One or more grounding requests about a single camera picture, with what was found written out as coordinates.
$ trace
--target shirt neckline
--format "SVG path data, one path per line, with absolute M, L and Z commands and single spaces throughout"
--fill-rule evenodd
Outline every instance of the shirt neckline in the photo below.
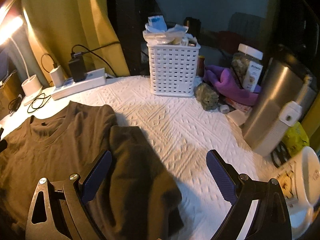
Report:
M 45 118 L 45 119 L 38 119 L 36 118 L 34 115 L 30 116 L 27 120 L 26 120 L 26 126 L 27 126 L 27 132 L 28 135 L 31 139 L 31 141 L 33 141 L 33 143 L 36 143 L 39 147 L 43 147 L 46 146 L 50 143 L 52 143 L 59 135 L 61 135 L 65 129 L 68 127 L 68 125 L 70 124 L 70 121 L 72 119 L 72 113 L 74 112 L 74 109 L 76 108 L 76 104 L 75 102 L 70 101 L 69 104 L 63 108 L 61 111 L 59 111 L 58 113 L 56 113 L 55 115 L 49 117 L 49 118 Z M 34 136 L 32 134 L 32 130 L 31 130 L 31 125 L 32 124 L 41 124 L 43 122 L 52 122 L 58 118 L 64 117 L 64 120 L 62 121 L 62 124 L 59 125 L 58 129 L 48 138 L 41 140 L 41 141 L 35 141 L 34 140 Z

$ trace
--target white mug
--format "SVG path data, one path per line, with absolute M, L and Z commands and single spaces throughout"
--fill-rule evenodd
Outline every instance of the white mug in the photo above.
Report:
M 273 178 L 279 181 L 289 215 L 305 210 L 298 227 L 291 227 L 292 238 L 300 237 L 312 223 L 313 206 L 320 197 L 320 162 L 314 150 L 304 147 L 300 153 L 277 169 Z

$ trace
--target white plastic basket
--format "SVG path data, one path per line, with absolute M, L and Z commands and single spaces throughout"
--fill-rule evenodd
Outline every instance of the white plastic basket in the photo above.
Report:
M 151 93 L 158 96 L 191 97 L 199 49 L 178 45 L 149 45 Z

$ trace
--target silver screw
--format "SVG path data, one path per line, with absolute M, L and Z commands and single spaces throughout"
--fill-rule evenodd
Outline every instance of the silver screw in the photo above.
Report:
M 39 183 L 40 184 L 44 184 L 44 183 L 46 183 L 47 182 L 47 178 L 41 178 L 40 180 L 39 180 Z
M 76 179 L 78 179 L 78 176 L 79 176 L 78 174 L 74 173 L 74 174 L 70 175 L 69 179 L 70 180 L 76 180 Z
M 278 185 L 279 182 L 278 182 L 277 179 L 272 178 L 272 179 L 271 179 L 271 183 L 274 184 L 274 185 Z
M 242 180 L 248 180 L 249 179 L 249 176 L 247 174 L 240 174 L 240 179 Z

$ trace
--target white jar lid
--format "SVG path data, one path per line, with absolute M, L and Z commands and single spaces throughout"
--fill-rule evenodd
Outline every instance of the white jar lid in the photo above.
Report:
M 263 53 L 261 51 L 257 50 L 257 49 L 254 49 L 254 48 L 248 46 L 248 45 L 240 43 L 239 47 L 238 47 L 238 50 L 240 52 L 245 53 L 245 54 L 249 54 L 250 56 L 255 57 L 255 58 L 259 59 L 259 60 L 262 60 Z

